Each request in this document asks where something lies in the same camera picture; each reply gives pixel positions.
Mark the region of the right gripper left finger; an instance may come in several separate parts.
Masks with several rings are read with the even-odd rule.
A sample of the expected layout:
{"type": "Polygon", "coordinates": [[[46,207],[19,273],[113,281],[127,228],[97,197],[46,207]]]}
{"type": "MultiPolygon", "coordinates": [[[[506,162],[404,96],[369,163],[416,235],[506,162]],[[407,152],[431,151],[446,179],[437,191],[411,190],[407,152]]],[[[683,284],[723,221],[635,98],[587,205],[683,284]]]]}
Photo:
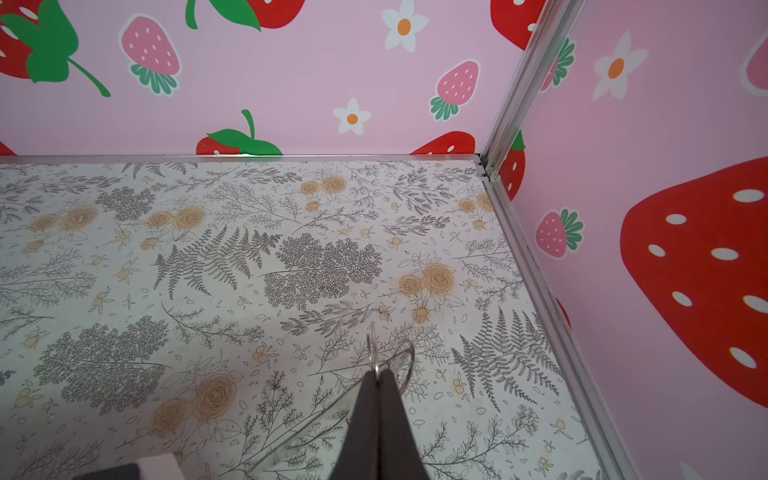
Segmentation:
{"type": "Polygon", "coordinates": [[[379,478],[380,398],[377,377],[367,372],[331,480],[379,478]]]}

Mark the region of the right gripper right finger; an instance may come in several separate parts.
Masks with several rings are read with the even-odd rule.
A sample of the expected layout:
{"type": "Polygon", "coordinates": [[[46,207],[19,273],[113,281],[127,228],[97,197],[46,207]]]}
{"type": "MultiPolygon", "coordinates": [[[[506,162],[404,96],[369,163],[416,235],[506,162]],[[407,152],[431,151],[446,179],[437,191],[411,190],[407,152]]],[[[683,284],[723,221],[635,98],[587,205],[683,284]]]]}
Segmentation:
{"type": "Polygon", "coordinates": [[[429,480],[390,370],[379,375],[379,396],[379,478],[429,480]]]}

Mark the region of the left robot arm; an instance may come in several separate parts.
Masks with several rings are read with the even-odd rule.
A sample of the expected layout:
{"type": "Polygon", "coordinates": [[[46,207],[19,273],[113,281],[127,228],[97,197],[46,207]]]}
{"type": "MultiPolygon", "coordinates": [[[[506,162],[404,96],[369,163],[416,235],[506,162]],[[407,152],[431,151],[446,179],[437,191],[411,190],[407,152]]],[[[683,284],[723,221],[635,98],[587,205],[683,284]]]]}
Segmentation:
{"type": "Polygon", "coordinates": [[[142,457],[135,462],[79,474],[74,480],[184,480],[174,454],[142,457]]]}

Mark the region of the metal key holder plate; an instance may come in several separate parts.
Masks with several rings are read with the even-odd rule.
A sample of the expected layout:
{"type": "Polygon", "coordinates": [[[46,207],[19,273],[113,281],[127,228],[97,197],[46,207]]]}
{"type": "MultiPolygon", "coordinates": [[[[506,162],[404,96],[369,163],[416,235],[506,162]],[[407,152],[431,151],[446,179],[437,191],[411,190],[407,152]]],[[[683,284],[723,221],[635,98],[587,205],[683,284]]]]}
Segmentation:
{"type": "Polygon", "coordinates": [[[341,451],[362,381],[272,449],[251,469],[254,479],[327,479],[341,451]]]}

